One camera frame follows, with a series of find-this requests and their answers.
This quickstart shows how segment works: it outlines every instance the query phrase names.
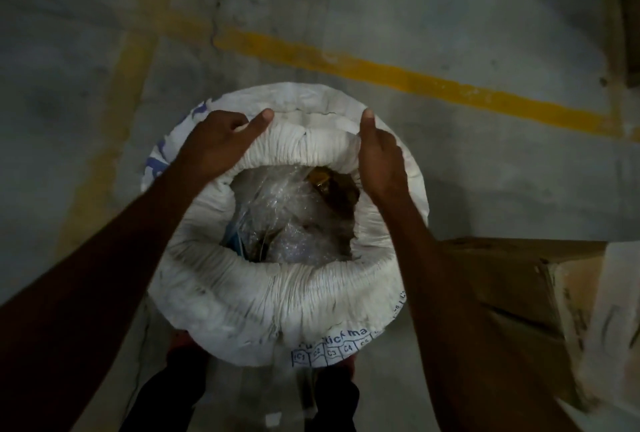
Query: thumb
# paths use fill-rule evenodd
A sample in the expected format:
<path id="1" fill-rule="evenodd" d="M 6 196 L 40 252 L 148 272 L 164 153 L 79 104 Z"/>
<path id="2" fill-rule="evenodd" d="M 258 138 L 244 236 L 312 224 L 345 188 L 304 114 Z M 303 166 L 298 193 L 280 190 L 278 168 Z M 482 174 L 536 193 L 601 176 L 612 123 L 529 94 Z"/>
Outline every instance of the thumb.
<path id="1" fill-rule="evenodd" d="M 249 149 L 249 146 L 256 140 L 261 133 L 267 130 L 267 127 L 273 120 L 273 110 L 265 109 L 256 115 L 249 124 L 240 132 L 236 132 L 235 138 L 244 150 Z"/>
<path id="2" fill-rule="evenodd" d="M 376 116 L 371 109 L 365 109 L 360 119 L 360 138 L 362 144 L 372 145 L 378 143 Z"/>

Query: person's right arm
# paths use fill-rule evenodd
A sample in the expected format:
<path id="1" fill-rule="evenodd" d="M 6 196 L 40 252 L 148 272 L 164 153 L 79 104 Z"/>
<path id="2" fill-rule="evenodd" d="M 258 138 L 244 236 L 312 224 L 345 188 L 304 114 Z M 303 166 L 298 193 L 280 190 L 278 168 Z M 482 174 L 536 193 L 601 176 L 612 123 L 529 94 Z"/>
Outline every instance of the person's right arm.
<path id="1" fill-rule="evenodd" d="M 376 128 L 370 110 L 362 115 L 360 138 L 362 185 L 396 249 L 441 430 L 578 431 L 424 224 L 409 194 L 402 151 L 393 135 Z"/>

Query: hand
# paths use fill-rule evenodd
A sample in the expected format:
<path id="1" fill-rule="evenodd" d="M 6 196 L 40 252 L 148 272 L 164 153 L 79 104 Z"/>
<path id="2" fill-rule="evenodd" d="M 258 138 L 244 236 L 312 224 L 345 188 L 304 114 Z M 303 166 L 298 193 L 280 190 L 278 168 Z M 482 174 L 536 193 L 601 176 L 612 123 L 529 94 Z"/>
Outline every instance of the hand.
<path id="1" fill-rule="evenodd" d="M 251 122 L 244 114 L 213 111 L 189 134 L 174 164 L 183 165 L 188 174 L 208 183 L 231 169 L 272 120 L 271 109 L 263 110 Z"/>
<path id="2" fill-rule="evenodd" d="M 397 201 L 408 201 L 409 186 L 402 149 L 393 135 L 376 128 L 371 109 L 362 113 L 360 139 L 358 159 L 364 191 L 378 208 Z"/>

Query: person's left arm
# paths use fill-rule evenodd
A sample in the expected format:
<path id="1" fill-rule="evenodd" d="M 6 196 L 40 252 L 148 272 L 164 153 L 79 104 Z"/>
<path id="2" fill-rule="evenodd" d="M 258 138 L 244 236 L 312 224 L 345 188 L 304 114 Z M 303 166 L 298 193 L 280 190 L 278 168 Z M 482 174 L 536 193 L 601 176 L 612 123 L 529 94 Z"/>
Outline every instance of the person's left arm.
<path id="1" fill-rule="evenodd" d="M 69 430 L 113 363 L 164 248 L 193 199 L 265 131 L 215 111 L 149 190 L 78 250 L 0 308 L 3 421 Z"/>

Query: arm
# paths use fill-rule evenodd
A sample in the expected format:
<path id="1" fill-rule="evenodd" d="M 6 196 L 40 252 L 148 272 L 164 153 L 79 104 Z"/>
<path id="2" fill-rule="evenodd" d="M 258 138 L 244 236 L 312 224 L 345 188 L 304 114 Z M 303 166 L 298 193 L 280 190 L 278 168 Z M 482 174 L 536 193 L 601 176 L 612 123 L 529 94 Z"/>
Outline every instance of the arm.
<path id="1" fill-rule="evenodd" d="M 362 185 L 387 224 L 443 431 L 578 431 L 511 350 L 409 195 L 395 138 L 370 110 L 360 124 Z"/>
<path id="2" fill-rule="evenodd" d="M 0 308 L 3 420 L 69 430 L 108 372 L 164 247 L 193 199 L 273 118 L 216 111 L 149 190 Z"/>

